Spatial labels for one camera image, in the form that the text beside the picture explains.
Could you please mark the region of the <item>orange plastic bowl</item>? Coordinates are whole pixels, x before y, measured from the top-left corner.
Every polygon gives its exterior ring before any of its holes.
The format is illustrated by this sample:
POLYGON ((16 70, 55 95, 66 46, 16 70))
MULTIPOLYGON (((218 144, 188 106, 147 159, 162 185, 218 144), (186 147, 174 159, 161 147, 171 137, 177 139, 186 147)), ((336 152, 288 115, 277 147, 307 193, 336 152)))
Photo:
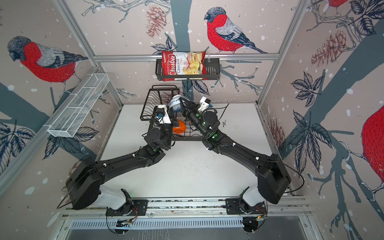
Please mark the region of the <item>orange plastic bowl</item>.
POLYGON ((183 134, 186 131, 187 127, 186 124, 178 120, 178 123, 173 127, 173 133, 175 134, 183 134))

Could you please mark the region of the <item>blue floral ceramic bowl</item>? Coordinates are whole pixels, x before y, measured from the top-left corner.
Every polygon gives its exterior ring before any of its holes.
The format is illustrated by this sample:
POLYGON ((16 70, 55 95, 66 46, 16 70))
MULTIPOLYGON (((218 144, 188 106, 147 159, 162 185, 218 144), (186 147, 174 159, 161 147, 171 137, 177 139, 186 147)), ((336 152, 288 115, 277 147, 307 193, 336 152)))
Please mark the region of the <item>blue floral ceramic bowl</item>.
POLYGON ((169 103, 169 114, 171 115, 177 115, 178 113, 182 113, 182 108, 181 108, 181 101, 180 98, 182 98, 182 95, 175 95, 171 99, 169 103))

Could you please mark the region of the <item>black wire dish rack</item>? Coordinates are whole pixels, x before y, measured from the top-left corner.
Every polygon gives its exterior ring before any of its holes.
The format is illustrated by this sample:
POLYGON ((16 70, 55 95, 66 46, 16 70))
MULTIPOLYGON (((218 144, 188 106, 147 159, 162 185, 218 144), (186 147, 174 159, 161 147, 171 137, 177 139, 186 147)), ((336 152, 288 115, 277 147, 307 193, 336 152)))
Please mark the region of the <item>black wire dish rack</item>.
MULTIPOLYGON (((156 108, 158 105, 169 106, 171 99, 175 95, 183 95, 181 90, 175 85, 153 85, 149 89, 140 116, 141 121, 149 122, 148 130, 160 127, 155 117, 156 108)), ((203 139, 203 136, 197 131, 191 122, 186 121, 186 118, 182 113, 178 113, 174 116, 174 118, 183 121, 187 127, 183 134, 174 133, 177 141, 201 141, 203 139)))

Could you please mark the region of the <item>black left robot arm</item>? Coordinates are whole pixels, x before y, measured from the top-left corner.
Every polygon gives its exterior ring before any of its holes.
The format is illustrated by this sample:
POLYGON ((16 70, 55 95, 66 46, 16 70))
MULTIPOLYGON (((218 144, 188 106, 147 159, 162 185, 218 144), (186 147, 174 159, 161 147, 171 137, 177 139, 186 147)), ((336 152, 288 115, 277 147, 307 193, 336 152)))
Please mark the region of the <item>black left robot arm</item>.
POLYGON ((105 161, 82 161, 66 182, 73 209, 85 209, 102 196, 106 197, 108 208, 122 208, 130 200, 127 191, 110 190, 112 194, 108 195, 102 185, 127 172, 157 164, 171 149, 172 136, 173 125, 162 124, 151 129, 144 137, 147 145, 133 153, 105 161))

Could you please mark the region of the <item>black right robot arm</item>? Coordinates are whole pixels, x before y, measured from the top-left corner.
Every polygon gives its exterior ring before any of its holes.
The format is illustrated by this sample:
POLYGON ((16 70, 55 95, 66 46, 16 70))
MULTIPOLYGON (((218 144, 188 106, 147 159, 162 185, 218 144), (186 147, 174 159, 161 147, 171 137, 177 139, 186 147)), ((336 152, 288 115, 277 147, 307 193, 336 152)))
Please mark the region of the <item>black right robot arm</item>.
POLYGON ((277 204, 291 183, 291 177, 281 158, 257 153, 232 140, 219 130, 217 113, 182 98, 179 99, 183 116, 201 133, 209 151, 229 157, 246 167, 258 178, 261 197, 277 204))

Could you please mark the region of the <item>red cassava chips bag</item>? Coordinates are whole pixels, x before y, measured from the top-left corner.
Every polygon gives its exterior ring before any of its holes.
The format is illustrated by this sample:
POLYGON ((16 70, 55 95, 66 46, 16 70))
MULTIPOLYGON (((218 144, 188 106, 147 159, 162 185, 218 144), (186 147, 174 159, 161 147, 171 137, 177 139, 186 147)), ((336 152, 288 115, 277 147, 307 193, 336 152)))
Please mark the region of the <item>red cassava chips bag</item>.
POLYGON ((206 52, 170 52, 162 51, 162 81, 179 81, 186 78, 177 78, 184 75, 205 75, 207 73, 204 65, 206 52))

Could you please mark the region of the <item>black wall shelf basket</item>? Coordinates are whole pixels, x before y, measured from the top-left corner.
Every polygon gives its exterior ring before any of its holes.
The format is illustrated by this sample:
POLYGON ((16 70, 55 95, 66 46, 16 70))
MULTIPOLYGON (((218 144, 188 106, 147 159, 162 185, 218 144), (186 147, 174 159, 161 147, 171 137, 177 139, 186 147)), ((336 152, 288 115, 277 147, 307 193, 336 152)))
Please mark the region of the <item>black wall shelf basket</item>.
POLYGON ((159 81, 194 81, 194 80, 218 80, 221 74, 220 68, 220 59, 219 58, 209 58, 204 60, 204 65, 206 67, 205 75, 181 75, 181 76, 168 76, 164 75, 162 60, 156 60, 155 74, 159 81))

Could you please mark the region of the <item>aluminium mounting rail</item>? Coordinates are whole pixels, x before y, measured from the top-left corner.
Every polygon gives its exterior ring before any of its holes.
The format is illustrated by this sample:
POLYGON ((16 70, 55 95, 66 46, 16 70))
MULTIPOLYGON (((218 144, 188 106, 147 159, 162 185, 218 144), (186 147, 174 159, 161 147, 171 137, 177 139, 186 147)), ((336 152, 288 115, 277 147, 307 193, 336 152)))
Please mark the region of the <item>aluminium mounting rail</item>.
POLYGON ((102 207, 88 207, 84 210, 65 209, 63 217, 82 219, 133 219, 138 218, 218 218, 218 217, 255 217, 312 216, 304 197, 283 196, 278 204, 260 203, 253 212, 243 213, 237 204, 237 197, 189 197, 189 198, 134 198, 138 213, 134 210, 127 216, 117 213, 107 214, 102 207))

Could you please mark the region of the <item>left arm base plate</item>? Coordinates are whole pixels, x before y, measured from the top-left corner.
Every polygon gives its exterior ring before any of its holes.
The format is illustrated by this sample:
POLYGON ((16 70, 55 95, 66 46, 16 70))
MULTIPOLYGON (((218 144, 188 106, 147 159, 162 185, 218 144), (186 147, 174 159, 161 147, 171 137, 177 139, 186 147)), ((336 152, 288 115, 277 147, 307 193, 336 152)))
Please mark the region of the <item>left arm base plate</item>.
POLYGON ((111 208, 107 208, 106 216, 107 217, 123 217, 123 216, 145 216, 148 200, 132 200, 125 203, 122 207, 117 210, 113 210, 111 208))

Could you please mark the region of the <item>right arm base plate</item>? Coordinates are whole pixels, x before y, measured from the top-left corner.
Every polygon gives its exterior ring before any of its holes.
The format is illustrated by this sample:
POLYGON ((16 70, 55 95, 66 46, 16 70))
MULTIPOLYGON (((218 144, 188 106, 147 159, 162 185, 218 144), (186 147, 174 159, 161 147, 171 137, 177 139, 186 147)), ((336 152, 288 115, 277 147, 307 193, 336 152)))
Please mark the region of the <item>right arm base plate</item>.
POLYGON ((266 215, 267 206, 264 202, 258 203, 251 207, 244 200, 240 198, 227 198, 225 199, 224 208, 227 215, 266 215))

